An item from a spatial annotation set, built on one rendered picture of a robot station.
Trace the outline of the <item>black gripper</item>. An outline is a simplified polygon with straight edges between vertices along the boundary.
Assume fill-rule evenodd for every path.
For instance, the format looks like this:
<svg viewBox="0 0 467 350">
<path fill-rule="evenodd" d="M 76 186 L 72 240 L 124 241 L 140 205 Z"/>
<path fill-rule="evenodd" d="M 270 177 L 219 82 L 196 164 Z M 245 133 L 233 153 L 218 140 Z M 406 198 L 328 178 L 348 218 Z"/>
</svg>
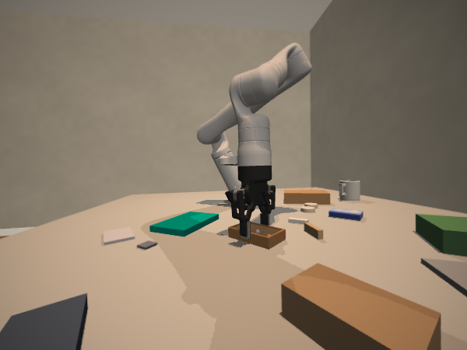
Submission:
<svg viewBox="0 0 467 350">
<path fill-rule="evenodd" d="M 240 221 L 241 238 L 246 240 L 251 238 L 250 218 L 256 206 L 261 212 L 261 224 L 270 226 L 269 214 L 276 206 L 276 186 L 267 183 L 271 179 L 272 166 L 238 167 L 238 180 L 241 182 L 241 189 L 231 190 L 230 200 L 232 217 Z M 269 199 L 271 199 L 271 204 Z M 247 210 L 246 215 L 244 214 L 245 210 Z"/>
</svg>

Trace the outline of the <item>grey mug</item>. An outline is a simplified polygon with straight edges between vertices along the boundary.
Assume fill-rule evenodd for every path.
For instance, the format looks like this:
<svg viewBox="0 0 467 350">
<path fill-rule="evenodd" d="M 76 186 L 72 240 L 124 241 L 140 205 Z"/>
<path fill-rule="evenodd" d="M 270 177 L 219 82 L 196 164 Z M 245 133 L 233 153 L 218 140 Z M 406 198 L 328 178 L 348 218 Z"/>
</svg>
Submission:
<svg viewBox="0 0 467 350">
<path fill-rule="evenodd" d="M 341 180 L 358 181 L 358 180 Z M 341 182 L 339 181 L 339 198 L 344 201 L 360 200 L 360 181 L 359 182 Z M 341 196 L 342 195 L 342 196 Z"/>
</svg>

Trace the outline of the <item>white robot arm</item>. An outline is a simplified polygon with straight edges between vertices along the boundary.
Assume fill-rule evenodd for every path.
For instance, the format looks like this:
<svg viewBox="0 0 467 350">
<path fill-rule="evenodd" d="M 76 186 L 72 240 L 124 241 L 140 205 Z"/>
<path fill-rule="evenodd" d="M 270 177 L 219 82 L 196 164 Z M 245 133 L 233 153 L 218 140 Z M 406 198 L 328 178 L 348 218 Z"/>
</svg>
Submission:
<svg viewBox="0 0 467 350">
<path fill-rule="evenodd" d="M 241 189 L 239 166 L 272 165 L 269 118 L 255 113 L 306 77 L 311 69 L 302 47 L 298 43 L 288 45 L 271 61 L 236 75 L 229 88 L 231 102 L 199 127 L 197 138 L 202 144 L 212 145 L 212 159 L 229 192 Z M 230 151 L 224 133 L 235 125 L 238 125 L 237 156 Z"/>
</svg>

